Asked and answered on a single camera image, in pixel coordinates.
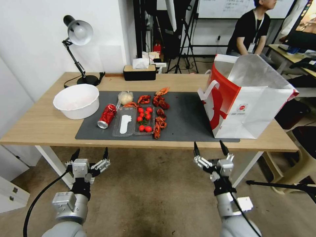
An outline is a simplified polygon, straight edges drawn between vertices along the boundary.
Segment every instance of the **black t-shirt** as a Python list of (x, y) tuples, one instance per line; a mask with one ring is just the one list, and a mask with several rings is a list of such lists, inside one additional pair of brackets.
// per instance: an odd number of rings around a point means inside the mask
[[(253, 10), (245, 13), (236, 23), (235, 30), (233, 33), (233, 36), (230, 38), (230, 41), (228, 43), (227, 52), (231, 52), (232, 50), (239, 52), (237, 48), (237, 38), (238, 37), (244, 37), (244, 45), (246, 49), (248, 50), (250, 44), (253, 42), (253, 39), (256, 35), (256, 31), (259, 28), (261, 24), (261, 20), (258, 20), (257, 22), (257, 29), (255, 24), (256, 18), (254, 16)], [(257, 34), (255, 43), (258, 42), (258, 39), (261, 36), (266, 36), (269, 30), (270, 26), (270, 17), (268, 14), (264, 14), (263, 23), (259, 29), (259, 32)]]

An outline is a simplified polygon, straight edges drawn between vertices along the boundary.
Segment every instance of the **lamp arm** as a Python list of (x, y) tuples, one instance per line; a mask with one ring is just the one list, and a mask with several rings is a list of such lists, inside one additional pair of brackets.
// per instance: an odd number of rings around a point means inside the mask
[(83, 68), (83, 66), (80, 64), (80, 62), (78, 62), (76, 60), (76, 58), (74, 57), (74, 55), (72, 54), (72, 52), (70, 51), (69, 46), (72, 45), (72, 42), (69, 41), (69, 38), (65, 39), (63, 42), (63, 45), (65, 46), (65, 48), (67, 49), (68, 53), (70, 54), (72, 60), (75, 62), (76, 67), (78, 68), (78, 70), (80, 71), (81, 75), (82, 75), (82, 79), (85, 83), (87, 83), (87, 77), (86, 77), (86, 71)]

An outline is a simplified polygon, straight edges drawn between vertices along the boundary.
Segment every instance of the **tissue box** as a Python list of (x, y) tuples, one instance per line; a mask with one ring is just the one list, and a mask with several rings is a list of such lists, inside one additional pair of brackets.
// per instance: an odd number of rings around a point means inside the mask
[(126, 81), (153, 81), (156, 79), (156, 67), (149, 65), (145, 69), (133, 69), (132, 65), (126, 65), (123, 74)]

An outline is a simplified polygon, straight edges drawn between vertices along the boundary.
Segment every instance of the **crawfish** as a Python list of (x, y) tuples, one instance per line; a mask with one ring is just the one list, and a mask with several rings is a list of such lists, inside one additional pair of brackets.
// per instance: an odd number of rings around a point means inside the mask
[(158, 109), (157, 110), (157, 115), (162, 118), (164, 121), (166, 120), (166, 115), (163, 109)]
[(136, 104), (135, 102), (129, 102), (126, 105), (124, 105), (124, 107), (135, 107), (137, 109), (140, 106)]
[(156, 121), (156, 124), (158, 124), (160, 128), (167, 127), (167, 123), (164, 121), (162, 117), (156, 117), (155, 121)]
[(167, 94), (168, 91), (169, 91), (169, 87), (165, 87), (165, 88), (161, 89), (160, 91), (157, 91), (156, 95), (162, 96), (164, 94)]
[(154, 104), (154, 106), (160, 106), (163, 109), (169, 109), (170, 107), (170, 105), (165, 101), (165, 98), (161, 97), (160, 95), (155, 96), (152, 100), (152, 103)]
[(160, 126), (158, 123), (154, 126), (154, 139), (158, 139), (160, 137)]
[(154, 104), (154, 106), (158, 107), (160, 100), (165, 100), (165, 98), (161, 97), (160, 95), (157, 95), (153, 98), (152, 103)]
[(149, 104), (150, 102), (150, 95), (141, 95), (138, 99), (139, 104)]

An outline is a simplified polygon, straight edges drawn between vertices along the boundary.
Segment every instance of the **wooden table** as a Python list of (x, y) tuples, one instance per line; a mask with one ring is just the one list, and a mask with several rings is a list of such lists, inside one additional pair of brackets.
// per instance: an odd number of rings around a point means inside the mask
[[(282, 63), (280, 65), (280, 67), (277, 69), (278, 73), (282, 73), (285, 69), (285, 67), (288, 66), (288, 64), (293, 64), (293, 63), (297, 63), (299, 61), (301, 61), (303, 58), (308, 57), (305, 54), (293, 54), (293, 55), (288, 55), (283, 49), (279, 48), (279, 44), (270, 44), (269, 48), (272, 49), (274, 52), (276, 52), (278, 55), (282, 56), (283, 58), (285, 58), (286, 60), (284, 61), (284, 63)], [(316, 72), (300, 67), (300, 69), (305, 72), (306, 74), (315, 77), (316, 78)]]
[[(71, 120), (54, 108), (53, 98), (64, 87), (64, 82), (78, 76), (66, 72), (34, 104), (34, 106), (5, 134), (0, 144), (34, 145), (52, 168), (61, 175), (65, 166), (50, 146), (88, 146), (152, 149), (193, 149), (193, 142), (76, 140), (75, 135), (83, 120)], [(121, 74), (106, 75), (97, 86), (100, 91), (158, 91), (170, 87), (170, 91), (196, 92), (204, 88), (208, 75), (158, 74), (155, 81), (125, 81)], [(236, 167), (232, 175), (235, 187), (256, 163), (264, 151), (295, 152), (296, 145), (273, 120), (258, 139), (243, 139), (239, 143), (225, 143), (230, 151), (243, 151), (243, 164)], [(219, 142), (198, 142), (199, 148), (220, 149)], [(71, 176), (63, 177), (71, 187)]]

